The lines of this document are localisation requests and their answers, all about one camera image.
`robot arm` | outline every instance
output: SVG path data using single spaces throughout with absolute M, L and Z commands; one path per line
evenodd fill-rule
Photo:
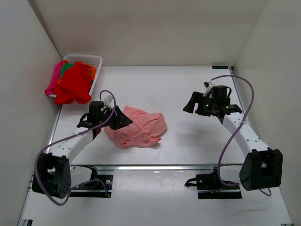
M 93 128 L 107 120 L 113 111 L 110 105 L 111 101 L 111 96 L 104 101 L 92 101 L 89 106 L 89 112 L 81 117 L 74 134 L 83 132 L 87 128 Z M 133 122 L 116 106 L 112 117 L 102 127 L 109 126 L 111 129 L 117 130 L 131 123 Z M 95 167 L 87 165 L 72 167 L 71 163 L 81 150 L 94 140 L 100 131 L 101 127 L 98 127 L 78 135 L 74 139 L 65 141 L 52 153 L 41 154 L 38 160 L 38 174 L 44 187 L 52 196 L 62 199 L 71 188 L 97 178 Z M 35 175 L 32 182 L 32 190 L 43 194 Z
M 193 113 L 195 104 L 198 104 L 195 113 L 216 116 L 222 125 L 235 135 L 234 138 L 245 157 L 241 167 L 232 165 L 220 167 L 222 181 L 241 184 L 247 191 L 280 186 L 283 160 L 281 152 L 278 149 L 272 150 L 256 135 L 248 123 L 242 122 L 244 115 L 241 109 L 237 105 L 230 104 L 229 87 L 215 86 L 207 82 L 204 84 L 206 92 L 204 94 L 193 92 L 183 110 Z

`white plastic basket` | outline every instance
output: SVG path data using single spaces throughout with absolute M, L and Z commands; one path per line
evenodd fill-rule
M 75 62 L 81 62 L 83 64 L 88 64 L 96 68 L 96 74 L 94 81 L 92 83 L 92 87 L 90 89 L 89 95 L 92 94 L 96 79 L 98 77 L 100 67 L 102 66 L 103 59 L 101 56 L 93 56 L 93 55 L 83 55 L 83 54 L 68 54 L 64 58 L 64 60 L 68 60 L 70 64 L 74 64 Z

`white tabletop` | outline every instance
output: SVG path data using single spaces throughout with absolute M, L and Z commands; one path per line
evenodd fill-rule
M 73 164 L 216 164 L 230 133 L 217 118 L 189 114 L 182 109 L 193 91 L 204 92 L 205 81 L 224 74 L 229 74 L 229 70 L 213 70 L 211 66 L 102 67 L 93 100 L 99 100 L 100 91 L 108 89 L 121 110 L 132 106 L 149 113 L 163 113 L 168 129 L 160 143 L 150 148 L 120 149 L 101 132 Z M 240 105 L 232 78 L 215 80 L 215 84 L 231 87 L 231 102 Z M 87 111 L 88 104 L 63 105 L 54 141 L 71 135 Z M 223 163 L 243 161 L 243 154 L 233 141 Z
M 117 104 L 163 113 L 168 125 L 160 144 L 152 148 L 117 148 L 102 132 L 75 159 L 75 164 L 159 165 L 216 164 L 230 133 L 215 117 L 182 111 L 193 91 L 204 91 L 203 82 L 229 74 L 210 66 L 103 67 L 93 92 L 98 100 L 102 89 L 114 93 Z M 215 84 L 232 88 L 232 103 L 239 104 L 231 78 Z M 88 105 L 64 105 L 54 140 L 73 133 Z M 229 146 L 224 163 L 242 163 L 243 155 L 235 141 Z M 186 188 L 187 171 L 113 172 L 111 198 L 69 199 L 55 206 L 45 195 L 29 189 L 21 219 L 33 226 L 276 226 L 290 224 L 279 188 L 272 197 L 259 191 L 247 192 L 237 200 L 198 200 L 195 187 Z
M 54 205 L 29 191 L 21 219 L 32 226 L 281 226 L 290 224 L 279 188 L 267 197 L 241 189 L 242 199 L 199 200 L 186 188 L 194 171 L 114 171 L 111 198 L 70 198 Z

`white wall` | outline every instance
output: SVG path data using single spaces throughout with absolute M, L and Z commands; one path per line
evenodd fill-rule
M 295 225 L 301 225 L 300 62 L 301 1 L 269 0 L 234 68 L 254 85 L 254 127 L 284 155 L 281 191 Z
M 31 0 L 63 57 L 103 65 L 234 65 L 266 0 Z
M 0 31 L 0 225 L 13 226 L 57 113 L 44 89 L 60 57 L 27 0 L 0 0 Z

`cable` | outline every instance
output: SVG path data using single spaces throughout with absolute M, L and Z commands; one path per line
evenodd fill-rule
M 207 191 L 201 191 L 201 192 L 198 192 L 198 193 L 213 193 L 213 192 L 219 192 L 221 191 L 222 189 L 225 189 L 227 186 L 224 186 L 222 188 L 219 188 L 219 189 L 214 189 L 214 190 L 207 190 Z
M 97 183 L 95 184 L 95 186 L 94 187 L 88 187 L 87 185 L 86 185 L 86 187 L 88 188 L 88 189 L 94 189 L 94 188 L 96 188 L 98 186 L 98 181 L 97 181 Z
M 76 185 L 73 188 L 71 188 L 69 192 L 71 193 L 71 190 L 74 189 L 74 188 L 76 188 L 76 187 L 83 186 L 83 185 L 86 185 L 88 183 L 95 182 L 95 181 L 97 181 L 97 184 L 98 184 L 98 182 L 100 182 L 102 184 L 103 189 L 104 189 L 104 195 L 107 197 L 108 193 L 107 193 L 107 190 L 105 189 L 104 182 L 102 180 L 100 180 L 100 179 L 93 179 L 93 180 L 89 180 L 89 181 L 83 182 L 83 183 L 81 183 L 79 185 Z
M 105 188 L 107 190 L 107 194 L 109 195 L 109 185 L 105 185 Z
M 100 92 L 100 94 L 99 94 L 100 99 L 101 99 L 101 95 L 102 95 L 103 92 L 109 93 L 109 94 L 113 97 L 113 100 L 114 100 L 114 106 L 113 106 L 112 112 L 111 112 L 111 114 L 109 115 L 109 117 L 108 117 L 103 123 L 101 123 L 101 124 L 99 124 L 99 125 L 97 125 L 97 126 L 94 126 L 94 127 L 90 128 L 90 129 L 87 129 L 87 130 L 85 130 L 85 131 L 83 131 L 83 132 L 80 132 L 80 133 L 71 135 L 71 136 L 69 136 L 69 137 L 65 137 L 65 138 L 63 138 L 63 139 L 57 140 L 57 141 L 55 141 L 55 142 L 53 142 L 53 143 L 51 143 L 51 144 L 45 146 L 44 148 L 42 148 L 42 149 L 39 151 L 39 153 L 37 154 L 37 157 L 36 157 L 36 159 L 35 159 L 35 161 L 34 161 L 34 174 L 35 174 L 35 176 L 36 176 L 37 182 L 38 182 L 38 184 L 39 184 L 41 190 L 43 191 L 43 193 L 44 193 L 44 194 L 45 194 L 45 195 L 46 195 L 46 196 L 47 196 L 54 204 L 56 204 L 56 205 L 58 205 L 58 206 L 63 206 L 63 205 L 65 205 L 65 204 L 67 203 L 67 201 L 68 201 L 68 199 L 69 199 L 69 196 L 70 196 L 70 194 L 71 194 L 71 190 L 69 191 L 69 193 L 67 194 L 66 199 L 65 199 L 64 202 L 62 202 L 62 203 L 56 201 L 56 200 L 51 196 L 51 194 L 50 194 L 50 193 L 47 191 L 47 189 L 44 187 L 44 185 L 43 185 L 43 183 L 42 183 L 42 181 L 41 181 L 41 178 L 40 178 L 40 176 L 39 176 L 39 174 L 38 174 L 38 160 L 39 160 L 39 157 L 41 156 L 41 154 L 42 154 L 47 148 L 49 148 L 49 147 L 51 147 L 51 146 L 53 146 L 53 145 L 56 145 L 56 144 L 58 144 L 58 143 L 61 143 L 61 142 L 63 142 L 63 141 L 66 141 L 66 140 L 75 138 L 75 137 L 77 137 L 77 136 L 83 135 L 83 134 L 85 134 L 85 133 L 87 133 L 87 132 L 89 132 L 89 131 L 92 131 L 92 130 L 94 130 L 94 129 L 97 129 L 97 128 L 99 128 L 99 127 L 102 127 L 103 125 L 105 125 L 105 124 L 110 120 L 110 118 L 113 116 L 114 111 L 115 111 L 115 107 L 116 107 L 116 99 L 115 99 L 114 95 L 113 95 L 110 91 L 108 91 L 108 90 L 103 90 L 103 91 Z M 87 183 L 90 183 L 90 182 L 93 182 L 93 181 L 94 181 L 94 180 L 87 181 L 87 182 L 84 182 L 84 184 L 87 184 Z
M 196 187 L 197 184 L 191 183 L 191 182 L 193 182 L 193 181 L 196 182 L 196 181 L 197 181 L 197 178 L 191 178 L 191 179 L 187 180 L 186 183 L 184 184 L 184 186 L 185 186 L 185 187 L 190 187 L 190 186 Z
M 267 197 L 271 197 L 272 196 L 272 191 L 271 189 L 268 188 L 269 193 L 265 193 L 263 190 L 259 190 L 261 193 L 265 194 Z
M 228 184 L 228 183 L 225 183 L 222 180 L 221 173 L 220 173 L 220 168 L 221 168 L 221 164 L 222 164 L 222 158 L 223 158 L 223 156 L 225 154 L 226 149 L 228 148 L 229 144 L 231 143 L 231 141 L 233 140 L 233 138 L 235 137 L 235 135 L 239 132 L 239 130 L 241 129 L 241 127 L 244 125 L 244 123 L 246 121 L 246 117 L 247 117 L 249 111 L 251 110 L 251 107 L 252 107 L 253 102 L 254 102 L 255 92 L 254 92 L 254 88 L 253 88 L 252 84 L 247 79 L 245 79 L 243 77 L 240 77 L 240 76 L 237 76 L 237 75 L 221 75 L 221 76 L 217 76 L 217 77 L 211 79 L 209 82 L 211 82 L 213 80 L 216 80 L 216 79 L 219 79 L 219 78 L 224 78 L 224 77 L 238 78 L 238 79 L 241 79 L 241 80 L 245 81 L 249 85 L 249 87 L 251 89 L 251 92 L 252 92 L 252 98 L 251 98 L 250 104 L 249 104 L 249 106 L 248 106 L 248 108 L 247 108 L 247 110 L 246 110 L 246 112 L 245 112 L 245 114 L 244 114 L 244 116 L 242 118 L 242 121 L 241 121 L 240 125 L 237 127 L 237 129 L 234 131 L 234 133 L 232 134 L 232 136 L 229 138 L 229 140 L 225 144 L 224 148 L 222 149 L 222 153 L 221 153 L 220 158 L 219 158 L 218 163 L 217 163 L 217 176 L 218 176 L 218 179 L 220 180 L 220 182 L 223 185 L 225 185 L 225 186 L 237 186 L 239 184 L 237 184 L 237 183 Z M 266 196 L 269 196 L 269 197 L 272 196 L 272 192 L 271 192 L 270 189 L 269 189 L 269 194 L 265 193 L 262 190 L 260 190 L 260 191 L 263 194 L 265 194 Z

